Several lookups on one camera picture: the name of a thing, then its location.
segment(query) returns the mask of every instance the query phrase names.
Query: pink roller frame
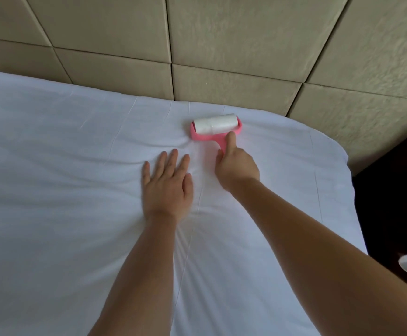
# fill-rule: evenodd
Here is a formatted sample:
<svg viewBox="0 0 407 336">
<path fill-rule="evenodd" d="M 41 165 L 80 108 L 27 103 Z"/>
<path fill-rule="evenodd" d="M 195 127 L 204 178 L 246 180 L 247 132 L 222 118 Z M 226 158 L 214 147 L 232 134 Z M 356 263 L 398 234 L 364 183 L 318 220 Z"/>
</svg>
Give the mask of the pink roller frame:
<svg viewBox="0 0 407 336">
<path fill-rule="evenodd" d="M 234 129 L 233 132 L 238 135 L 241 130 L 242 130 L 242 123 L 239 120 L 239 117 L 236 116 L 237 118 L 237 129 Z M 222 152 L 225 153 L 225 148 L 227 147 L 227 142 L 225 141 L 225 136 L 228 134 L 228 132 L 225 133 L 219 133 L 219 134 L 198 134 L 196 132 L 196 128 L 194 126 L 194 122 L 191 123 L 191 138 L 193 140 L 198 140 L 198 141 L 209 141 L 209 140 L 214 140 L 215 142 L 217 142 L 220 146 L 220 149 L 222 150 Z"/>
</svg>

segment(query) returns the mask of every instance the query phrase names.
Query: wall tile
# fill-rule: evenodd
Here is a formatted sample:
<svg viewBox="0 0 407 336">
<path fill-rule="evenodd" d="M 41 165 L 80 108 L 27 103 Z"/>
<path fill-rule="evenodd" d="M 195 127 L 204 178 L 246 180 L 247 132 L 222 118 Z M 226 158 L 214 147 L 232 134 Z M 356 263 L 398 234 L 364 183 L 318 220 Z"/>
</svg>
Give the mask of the wall tile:
<svg viewBox="0 0 407 336">
<path fill-rule="evenodd" d="M 52 47 L 0 40 L 0 71 L 71 83 Z"/>
<path fill-rule="evenodd" d="M 165 0 L 28 0 L 53 46 L 171 62 Z"/>
<path fill-rule="evenodd" d="M 407 98 L 407 0 L 352 0 L 310 83 Z"/>
<path fill-rule="evenodd" d="M 407 99 L 304 84 L 290 118 L 339 142 L 358 173 L 407 138 Z"/>
<path fill-rule="evenodd" d="M 168 63 L 55 50 L 74 84 L 173 100 L 171 65 Z"/>
<path fill-rule="evenodd" d="M 168 0 L 173 63 L 306 81 L 346 0 Z"/>
<path fill-rule="evenodd" d="M 175 100 L 254 108 L 286 115 L 300 84 L 173 65 Z"/>
<path fill-rule="evenodd" d="M 0 0 L 0 39 L 51 45 L 26 0 Z"/>
</svg>

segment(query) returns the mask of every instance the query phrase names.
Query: person's right arm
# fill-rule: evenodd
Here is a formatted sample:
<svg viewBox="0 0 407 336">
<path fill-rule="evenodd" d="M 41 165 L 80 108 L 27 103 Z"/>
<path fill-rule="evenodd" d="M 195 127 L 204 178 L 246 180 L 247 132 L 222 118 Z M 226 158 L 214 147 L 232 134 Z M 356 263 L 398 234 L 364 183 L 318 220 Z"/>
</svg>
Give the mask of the person's right arm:
<svg viewBox="0 0 407 336">
<path fill-rule="evenodd" d="M 323 336 L 407 336 L 407 284 L 259 181 L 233 132 L 216 175 L 270 244 L 296 297 Z"/>
</svg>

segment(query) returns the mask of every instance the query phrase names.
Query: hand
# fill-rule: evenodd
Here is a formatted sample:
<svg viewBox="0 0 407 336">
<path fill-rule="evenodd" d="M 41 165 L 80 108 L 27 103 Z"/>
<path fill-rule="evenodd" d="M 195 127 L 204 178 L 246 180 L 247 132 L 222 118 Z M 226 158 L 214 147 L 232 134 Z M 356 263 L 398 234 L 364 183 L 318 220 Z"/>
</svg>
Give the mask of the hand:
<svg viewBox="0 0 407 336">
<path fill-rule="evenodd" d="M 178 151 L 173 149 L 167 165 L 167 153 L 161 152 L 154 175 L 150 176 L 150 164 L 143 165 L 143 212 L 147 221 L 157 214 L 167 215 L 178 223 L 193 203 L 193 180 L 188 171 L 189 154 L 185 154 L 176 169 Z"/>
<path fill-rule="evenodd" d="M 236 135 L 229 132 L 225 136 L 225 154 L 219 150 L 216 157 L 215 173 L 222 187 L 231 192 L 233 186 L 243 180 L 259 180 L 259 169 L 252 156 L 236 146 Z"/>
</svg>

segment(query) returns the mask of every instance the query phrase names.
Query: white adhesive roll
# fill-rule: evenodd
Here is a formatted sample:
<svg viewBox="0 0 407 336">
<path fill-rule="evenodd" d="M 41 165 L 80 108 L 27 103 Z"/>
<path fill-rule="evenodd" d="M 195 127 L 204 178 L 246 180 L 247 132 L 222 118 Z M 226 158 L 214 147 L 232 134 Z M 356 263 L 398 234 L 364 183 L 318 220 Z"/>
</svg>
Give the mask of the white adhesive roll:
<svg viewBox="0 0 407 336">
<path fill-rule="evenodd" d="M 193 122 L 196 133 L 202 135 L 226 133 L 237 128 L 237 117 L 234 114 L 195 119 Z"/>
</svg>

